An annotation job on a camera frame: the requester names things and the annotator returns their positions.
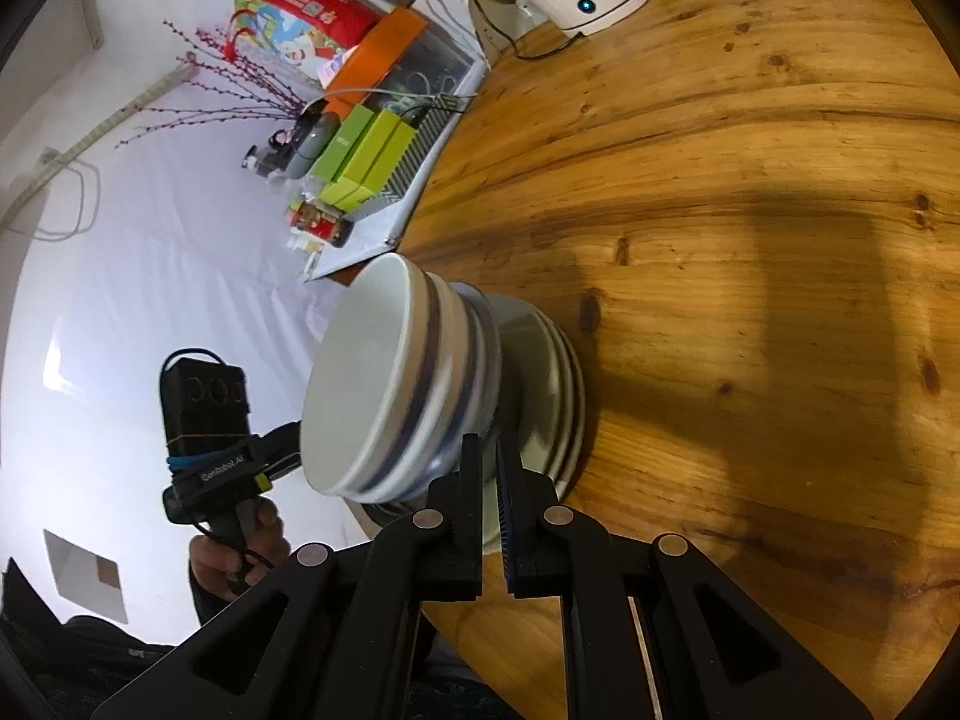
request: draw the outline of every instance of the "white plate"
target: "white plate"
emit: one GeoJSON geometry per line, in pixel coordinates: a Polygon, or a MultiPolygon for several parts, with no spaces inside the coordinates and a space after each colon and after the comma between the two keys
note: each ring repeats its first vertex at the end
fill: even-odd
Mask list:
{"type": "Polygon", "coordinates": [[[524,300],[488,295],[504,354],[522,381],[517,442],[525,469],[543,473],[560,425],[560,355],[541,313],[524,300]]]}
{"type": "Polygon", "coordinates": [[[580,452],[584,448],[584,433],[587,431],[587,389],[584,387],[584,370],[580,366],[580,359],[577,357],[573,344],[570,343],[570,339],[563,330],[558,327],[557,331],[563,339],[566,351],[568,351],[570,364],[573,365],[573,386],[575,389],[573,441],[566,452],[565,465],[560,469],[556,479],[557,497],[563,500],[570,482],[573,480],[573,475],[577,472],[577,466],[580,464],[580,452]]]}
{"type": "Polygon", "coordinates": [[[483,378],[477,389],[476,399],[472,401],[472,418],[464,420],[464,433],[477,433],[480,437],[490,432],[493,424],[493,413],[496,411],[497,399],[500,397],[500,375],[503,365],[503,347],[500,333],[497,331],[493,310],[480,290],[463,282],[450,285],[459,293],[464,303],[472,309],[480,325],[480,335],[483,343],[479,346],[479,355],[484,358],[478,370],[483,371],[483,378]]]}
{"type": "Polygon", "coordinates": [[[347,495],[358,503],[384,503],[402,495],[424,472],[440,450],[453,419],[467,372],[470,331],[467,307],[440,276],[427,274],[440,303],[437,356],[429,389],[421,403],[411,404],[419,418],[397,464],[383,478],[358,493],[347,495]]]}
{"type": "Polygon", "coordinates": [[[553,448],[550,450],[550,460],[547,462],[544,473],[554,482],[566,458],[566,450],[570,444],[570,435],[573,432],[573,368],[570,365],[568,351],[560,337],[560,328],[554,324],[544,312],[538,312],[550,330],[550,338],[560,360],[560,422],[554,437],[553,448]]]}
{"type": "Polygon", "coordinates": [[[373,477],[400,435],[421,376],[426,277],[398,254],[373,260],[344,294],[320,341],[304,399],[301,456],[318,493],[373,477]]]}

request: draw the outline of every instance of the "wood grain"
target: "wood grain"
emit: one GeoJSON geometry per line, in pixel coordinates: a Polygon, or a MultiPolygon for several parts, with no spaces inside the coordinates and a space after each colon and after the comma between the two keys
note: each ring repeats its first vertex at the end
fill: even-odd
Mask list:
{"type": "MultiPolygon", "coordinates": [[[[909,0],[652,0],[497,67],[401,248],[569,333],[574,507],[685,533],[877,718],[960,622],[958,153],[960,80],[909,0]]],[[[557,602],[485,568],[431,619],[564,717],[557,602]]]]}

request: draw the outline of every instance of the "white wall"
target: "white wall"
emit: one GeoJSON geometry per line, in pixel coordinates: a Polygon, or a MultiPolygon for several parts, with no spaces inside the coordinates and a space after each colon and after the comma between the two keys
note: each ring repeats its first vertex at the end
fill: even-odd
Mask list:
{"type": "MultiPolygon", "coordinates": [[[[0,145],[0,208],[44,146],[68,148],[172,69],[182,45],[164,18],[222,23],[232,3],[97,1],[102,50],[0,145]]],[[[61,618],[86,611],[56,593],[44,529],[118,563],[133,635],[175,643],[196,627],[185,579],[192,533],[160,507],[169,475],[158,405],[148,408],[163,354],[200,343],[243,365],[255,430],[299,418],[313,338],[340,288],[296,284],[301,261],[283,247],[282,209],[238,169],[246,146],[274,128],[194,127],[114,151],[118,132],[85,156],[103,179],[90,232],[60,244],[0,237],[0,560],[13,556],[61,618]]],[[[70,229],[78,184],[63,173],[17,226],[42,210],[43,227],[70,229]]],[[[343,503],[301,474],[282,480],[275,500],[294,544],[363,539],[343,503]]]]}
{"type": "Polygon", "coordinates": [[[48,0],[0,70],[0,141],[37,99],[93,50],[83,0],[48,0]]]}

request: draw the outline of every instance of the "stacked bowls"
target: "stacked bowls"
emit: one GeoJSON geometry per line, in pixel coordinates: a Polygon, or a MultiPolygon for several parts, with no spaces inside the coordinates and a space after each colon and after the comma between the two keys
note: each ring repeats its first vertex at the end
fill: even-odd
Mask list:
{"type": "Polygon", "coordinates": [[[568,482],[583,411],[572,347],[533,306],[386,254],[353,281],[320,342],[302,463],[315,490],[363,504],[384,524],[419,509],[430,482],[458,466],[463,435],[477,433],[493,542],[498,428],[517,430],[525,466],[568,482]]]}

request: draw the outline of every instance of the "person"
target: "person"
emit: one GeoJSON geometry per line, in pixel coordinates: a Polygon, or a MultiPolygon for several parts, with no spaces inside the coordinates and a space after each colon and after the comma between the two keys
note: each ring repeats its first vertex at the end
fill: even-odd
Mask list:
{"type": "MultiPolygon", "coordinates": [[[[256,515],[248,547],[280,565],[291,550],[277,506],[261,498],[256,515]]],[[[270,568],[249,560],[253,569],[245,579],[254,586],[270,568]]],[[[227,576],[237,573],[241,563],[239,553],[206,536],[190,541],[186,573],[201,625],[237,599],[227,576]]],[[[89,720],[102,702],[174,649],[142,642],[99,617],[59,622],[16,562],[8,562],[0,596],[3,720],[89,720]]],[[[418,720],[520,720],[426,619],[419,626],[408,709],[418,720]]]]}

